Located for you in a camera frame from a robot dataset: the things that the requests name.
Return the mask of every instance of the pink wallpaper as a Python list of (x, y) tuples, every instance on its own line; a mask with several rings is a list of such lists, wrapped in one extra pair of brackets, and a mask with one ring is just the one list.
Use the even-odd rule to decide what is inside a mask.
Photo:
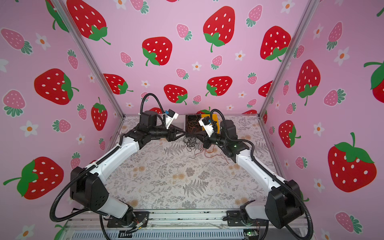
[(306, 4), (67, 0), (127, 114), (137, 114), (149, 92), (179, 114), (259, 111)]
[[(119, 119), (49, 2), (6, 1), (0, 33), (1, 239), (53, 240), (64, 225), (49, 219), (53, 200), (72, 168), (105, 153)], [(56, 214), (73, 207), (66, 193)]]
[(267, 109), (317, 239), (382, 239), (383, 7), (322, 1)]

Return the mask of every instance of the black mounting plate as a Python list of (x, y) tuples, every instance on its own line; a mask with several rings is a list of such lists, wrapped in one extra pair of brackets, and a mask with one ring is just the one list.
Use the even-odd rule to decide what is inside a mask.
[[(148, 222), (148, 219), (149, 219), (149, 212), (136, 212), (134, 211), (133, 212), (136, 216), (136, 219), (141, 222), (144, 220), (144, 218), (147, 218), (147, 221), (141, 226), (141, 227), (147, 227), (147, 222)], [(137, 223), (132, 223), (130, 226), (128, 226), (127, 228), (132, 228), (136, 225)], [(110, 218), (108, 220), (108, 224), (107, 224), (107, 227), (109, 228), (114, 228), (114, 227), (123, 227), (122, 225), (120, 225), (119, 223), (117, 223), (116, 220), (114, 220), (113, 218)]]
[(254, 226), (266, 226), (267, 220), (264, 219), (256, 219), (255, 223), (252, 225), (245, 225), (240, 217), (240, 211), (227, 211), (227, 223), (230, 227), (254, 227)]

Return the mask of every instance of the pink wall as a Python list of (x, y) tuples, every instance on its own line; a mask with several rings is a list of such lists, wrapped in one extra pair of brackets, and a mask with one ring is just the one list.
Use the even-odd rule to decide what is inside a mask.
[[(91, 75), (91, 70), (73, 38), (58, 23), (55, 23), (54, 30), (53, 22), (45, 1), (6, 1), (0, 9), (0, 28), (14, 31), (0, 31), (1, 97), (6, 109), (0, 114), (1, 182), (23, 177), (1, 185), (0, 205), (2, 215), (7, 219), (2, 221), (2, 239), (21, 239), (23, 234), (31, 240), (54, 239), (61, 227), (55, 228), (56, 223), (49, 219), (53, 200), (69, 182), (74, 165), (83, 167), (104, 154), (106, 150), (100, 149), (99, 139), (103, 138), (108, 145), (119, 122), (118, 118), (114, 118), (114, 109), (99, 83), (90, 82), (88, 75)], [(30, 49), (28, 46), (32, 53), (23, 54), (20, 48)], [(67, 52), (71, 49), (76, 53), (77, 60), (72, 59), (72, 64), (77, 69), (68, 61)], [(59, 70), (40, 76), (50, 69)], [(71, 101), (68, 101), (71, 88), (64, 85), (65, 91), (61, 88), (63, 73), (70, 79), (71, 85), (79, 89), (79, 92), (73, 90)], [(91, 109), (99, 102), (98, 97), (108, 112), (101, 131), (91, 120)], [(79, 115), (78, 104), (83, 104), (87, 111), (86, 115), (84, 110), (80, 114), (86, 117), (85, 120)], [(53, 122), (62, 119), (70, 124), (70, 129), (62, 125), (57, 132), (52, 127)], [(72, 161), (76, 152), (80, 155), (80, 162), (78, 159)], [(68, 198), (66, 193), (58, 206), (58, 216), (67, 215), (73, 207), (79, 207)]]
[[(309, 198), (317, 239), (382, 239), (384, 75), (382, 65), (364, 64), (383, 61), (384, 16), (376, 16), (383, 7), (379, 0), (322, 1), (300, 41), (304, 52), (299, 47), (267, 110), (286, 177)], [(329, 51), (330, 40), (337, 45)], [(305, 84), (311, 88), (303, 91)], [(301, 136), (294, 145), (291, 124)]]
[[(84, 40), (101, 71), (117, 75), (115, 76), (117, 79), (127, 82), (130, 91), (123, 94), (118, 94), (120, 89), (116, 87), (116, 82), (111, 84), (111, 88), (116, 90), (115, 97), (128, 114), (139, 112), (141, 95), (148, 92), (156, 94), (164, 108), (172, 108), (178, 113), (196, 113), (209, 107), (218, 108), (224, 113), (259, 111), (265, 96), (260, 95), (258, 91), (264, 90), (264, 85), (270, 86), (269, 82), (273, 80), (280, 64), (275, 56), (270, 61), (263, 58), (266, 58), (275, 48), (279, 47), (281, 50), (289, 44), (289, 35), (294, 34), (307, 4), (307, 0), (293, 2), (291, 0), (288, 2), (248, 0), (241, 3), (231, 0), (137, 1), (142, 5), (132, 5), (132, 1), (126, 0), (121, 1), (122, 5), (117, 0), (85, 2), (93, 9), (79, 0), (68, 0), (67, 7), (80, 32), (83, 33)], [(210, 19), (216, 11), (219, 11), (218, 20), (215, 20), (216, 15)], [(249, 23), (248, 27), (249, 16), (251, 16), (250, 20), (255, 20), (256, 25)], [(97, 29), (89, 36), (90, 31), (93, 32), (90, 28), (93, 24)], [(271, 29), (273, 33), (271, 38), (271, 33), (266, 32), (274, 26), (282, 29), (276, 27)], [(186, 35), (188, 31), (192, 34), (191, 39), (190, 35)], [(214, 32), (220, 34), (217, 42), (210, 37)], [(210, 52), (212, 43), (207, 42), (204, 33), (208, 33), (208, 40), (214, 43), (212, 53)], [(265, 34), (269, 42), (268, 46), (263, 41)], [(147, 40), (155, 37), (165, 38)], [(162, 43), (166, 45), (152, 47)], [(155, 52), (154, 58), (156, 54), (158, 55), (153, 62), (159, 65), (149, 61), (146, 66), (149, 59), (143, 54), (143, 45), (149, 58), (150, 53)], [(213, 62), (219, 66), (218, 69), (214, 70), (211, 67)], [(250, 73), (255, 73), (257, 80), (255, 77), (251, 78)], [(229, 76), (230, 79), (221, 78), (223, 76)], [(214, 78), (215, 84), (211, 85), (214, 87), (216, 84), (222, 85), (220, 79), (227, 80), (226, 83), (232, 81), (232, 84), (229, 88), (223, 84), (223, 87), (216, 91), (211, 89), (213, 94), (218, 95), (213, 96), (207, 90), (207, 82), (211, 78)], [(164, 87), (168, 84), (176, 85), (179, 87), (178, 90), (184, 92), (176, 91), (171, 86), (170, 93), (166, 95)], [(183, 95), (180, 103), (175, 103), (178, 99), (173, 95), (173, 91), (176, 97)], [(149, 98), (146, 107), (157, 107), (155, 99)]]

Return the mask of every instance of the floral tablecloth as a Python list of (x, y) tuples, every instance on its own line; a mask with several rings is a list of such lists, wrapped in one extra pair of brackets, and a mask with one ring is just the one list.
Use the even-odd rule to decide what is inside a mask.
[[(239, 138), (252, 141), (255, 156), (272, 171), (274, 164), (256, 116), (227, 116)], [(121, 133), (139, 122), (126, 117)], [(149, 142), (122, 163), (105, 186), (112, 196), (135, 209), (233, 209), (255, 199), (266, 200), (262, 188), (217, 146), (188, 151), (183, 138)]]

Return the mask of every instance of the black cable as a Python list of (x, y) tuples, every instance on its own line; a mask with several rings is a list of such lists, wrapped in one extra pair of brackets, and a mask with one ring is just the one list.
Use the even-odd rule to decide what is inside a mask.
[(269, 226), (269, 221), (266, 222), (265, 230), (264, 230), (263, 236), (262, 236), (262, 238), (260, 238), (259, 240), (264, 240), (264, 239), (265, 239), (266, 233), (268, 232), (268, 226)]
[(104, 237), (107, 239), (107, 240), (111, 240), (108, 235), (107, 235), (107, 232), (105, 231), (105, 228), (104, 228), (104, 223), (103, 223), (103, 217), (100, 215), (100, 226), (101, 226), (101, 230), (104, 234)]
[(302, 207), (304, 213), (305, 213), (305, 217), (307, 218), (307, 223), (308, 223), (308, 232), (307, 232), (307, 235), (305, 235), (304, 237), (301, 237), (299, 236), (298, 234), (296, 234), (292, 228), (287, 224), (285, 225), (285, 227), (288, 229), (288, 231), (296, 238), (296, 239), (299, 239), (299, 240), (310, 240), (312, 238), (312, 235), (313, 235), (313, 222), (312, 222), (312, 217), (311, 217), (311, 214), (308, 210), (308, 208), (306, 207), (305, 203), (303, 202), (303, 200), (301, 199), (301, 197), (299, 195), (297, 195), (288, 185), (286, 185), (284, 182), (280, 181), (275, 175), (273, 175), (270, 171), (268, 171), (266, 168), (264, 168), (260, 163), (259, 161), (256, 160), (255, 156), (253, 155), (254, 152), (255, 152), (255, 145), (249, 141), (249, 140), (246, 140), (246, 139), (231, 139), (229, 136), (228, 136), (228, 133), (227, 133), (227, 124), (225, 123), (225, 117), (224, 115), (222, 114), (222, 112), (220, 112), (219, 110), (217, 109), (213, 109), (211, 110), (211, 114), (210, 114), (210, 119), (211, 119), (211, 122), (212, 122), (212, 125), (215, 125), (213, 122), (213, 118), (212, 118), (212, 114), (214, 112), (217, 112), (220, 117), (222, 118), (223, 120), (223, 125), (224, 125), (224, 128), (223, 128), (223, 132), (225, 134), (225, 137), (228, 138), (230, 141), (232, 142), (247, 142), (251, 145), (251, 158), (253, 160), (253, 162), (259, 167), (261, 168), (261, 170), (263, 170), (268, 176), (270, 176), (272, 178), (272, 180), (274, 180), (275, 182), (277, 182), (278, 184), (280, 184), (283, 188), (285, 188), (285, 190), (287, 190), (291, 195), (294, 196), (294, 198), (299, 202), (300, 206)]
[[(153, 93), (147, 93), (147, 94), (143, 97), (143, 99), (141, 100), (141, 105), (140, 105), (140, 120), (141, 120), (141, 114), (143, 113), (143, 106), (144, 106), (144, 103), (145, 103), (145, 99), (146, 99), (148, 96), (153, 96), (153, 97), (156, 99), (157, 103), (159, 104), (161, 113), (164, 113), (163, 107), (161, 106), (161, 103), (160, 103), (159, 99), (156, 97), (156, 95), (153, 94)], [(162, 119), (162, 126), (165, 127), (165, 125), (166, 125), (166, 118), (164, 117), (164, 118)]]
[[(123, 139), (124, 135), (122, 134), (120, 136), (120, 140), (119, 140), (119, 145), (122, 144), (122, 139)], [(111, 152), (109, 152), (107, 155), (105, 155), (102, 159), (100, 159), (99, 161), (96, 162), (97, 165), (100, 165), (102, 162), (104, 162), (107, 158), (109, 158), (112, 154), (114, 154), (118, 149), (120, 149), (119, 146), (116, 146)], [(82, 177), (84, 177), (87, 173), (89, 173), (92, 169), (94, 169), (96, 166), (95, 165), (92, 165), (91, 167), (87, 168), (86, 170), (82, 171), (79, 175), (77, 175), (77, 177), (75, 177), (73, 180), (71, 180), (62, 190), (61, 192), (57, 195), (56, 199), (53, 201), (52, 203), (52, 206), (51, 206), (51, 210), (49, 212), (49, 217), (51, 219), (51, 221), (53, 222), (62, 222), (62, 221), (65, 221), (65, 220), (68, 220), (80, 213), (83, 213), (83, 212), (86, 212), (86, 211), (90, 211), (89, 208), (83, 208), (77, 212), (74, 212), (72, 214), (69, 214), (65, 217), (57, 217), (56, 216), (56, 208), (57, 208), (57, 205), (59, 204), (60, 202), (60, 199), (63, 197), (63, 195), (65, 194), (65, 192), (73, 185), (75, 184), (79, 179), (81, 179)]]

